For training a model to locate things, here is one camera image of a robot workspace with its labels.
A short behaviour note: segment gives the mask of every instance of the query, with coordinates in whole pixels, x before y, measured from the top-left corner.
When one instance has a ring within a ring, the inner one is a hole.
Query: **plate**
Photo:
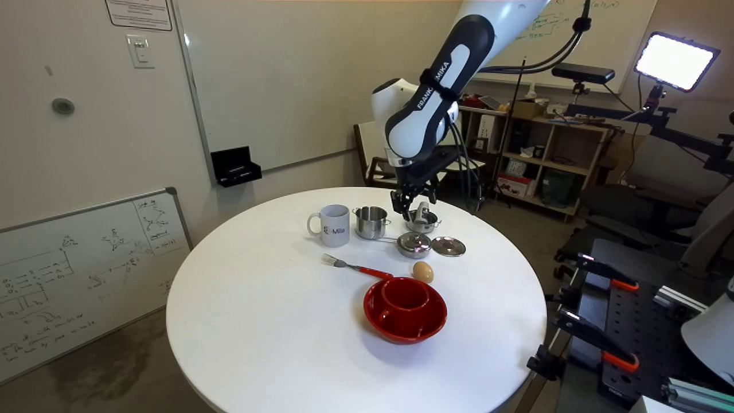
[[[410,332],[396,331],[389,323],[389,318],[382,318],[382,306],[386,306],[381,299],[382,282],[386,280],[371,284],[365,293],[365,301],[363,301],[365,319],[378,338],[394,342],[394,344],[416,344],[416,342],[424,342],[424,339],[434,338],[443,329],[444,318],[448,318],[448,307],[444,307],[443,296],[434,287],[428,287],[428,306],[424,309],[421,326]]]
[[[458,257],[466,252],[466,246],[458,240],[431,240],[431,249],[438,256]]]

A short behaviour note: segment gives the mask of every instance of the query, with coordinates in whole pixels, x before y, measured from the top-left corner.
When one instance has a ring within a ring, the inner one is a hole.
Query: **white mug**
[[[345,204],[323,206],[318,213],[307,215],[307,231],[327,249],[345,246],[348,241],[348,210]]]

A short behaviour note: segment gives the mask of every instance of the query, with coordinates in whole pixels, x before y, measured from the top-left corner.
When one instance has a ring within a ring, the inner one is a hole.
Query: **red-handled spoon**
[[[370,268],[370,266],[353,266],[353,264],[348,264],[345,259],[338,259],[332,256],[323,256],[323,261],[327,261],[331,266],[339,266],[339,268],[353,268],[353,270],[381,279],[381,280],[393,279],[393,273],[386,273],[386,270],[378,270],[378,268]]]

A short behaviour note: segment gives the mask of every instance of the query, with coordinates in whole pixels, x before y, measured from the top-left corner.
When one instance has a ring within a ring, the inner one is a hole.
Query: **silver cup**
[[[356,212],[357,215],[357,237],[361,240],[382,240],[386,237],[386,221],[388,221],[388,212],[381,206],[363,206]]]

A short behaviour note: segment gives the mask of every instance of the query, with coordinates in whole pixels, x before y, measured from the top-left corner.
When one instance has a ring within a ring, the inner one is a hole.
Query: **wall outlet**
[[[153,69],[152,41],[139,34],[129,34],[129,50],[135,69]]]

